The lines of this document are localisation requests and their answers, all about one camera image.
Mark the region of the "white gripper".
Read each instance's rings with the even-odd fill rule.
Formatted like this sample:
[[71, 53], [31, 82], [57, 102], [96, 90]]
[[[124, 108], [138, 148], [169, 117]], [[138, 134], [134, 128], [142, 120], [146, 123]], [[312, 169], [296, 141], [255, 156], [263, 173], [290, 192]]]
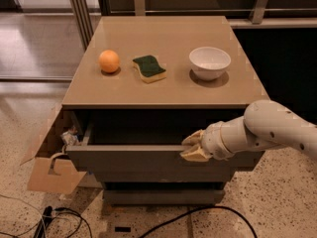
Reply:
[[193, 146], [180, 155], [188, 162], [208, 162], [210, 159], [218, 161], [228, 161], [234, 156], [225, 146], [222, 140], [221, 127], [223, 122], [209, 125], [204, 131], [198, 130], [186, 137], [181, 144]]

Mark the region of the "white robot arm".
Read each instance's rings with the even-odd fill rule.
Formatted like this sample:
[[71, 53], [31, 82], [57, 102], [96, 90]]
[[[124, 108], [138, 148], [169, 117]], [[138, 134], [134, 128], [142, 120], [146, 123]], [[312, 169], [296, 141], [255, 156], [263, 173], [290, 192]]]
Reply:
[[271, 100], [250, 104], [244, 115], [210, 124], [182, 141], [180, 155], [189, 162], [228, 160], [237, 153], [293, 148], [317, 159], [317, 127]]

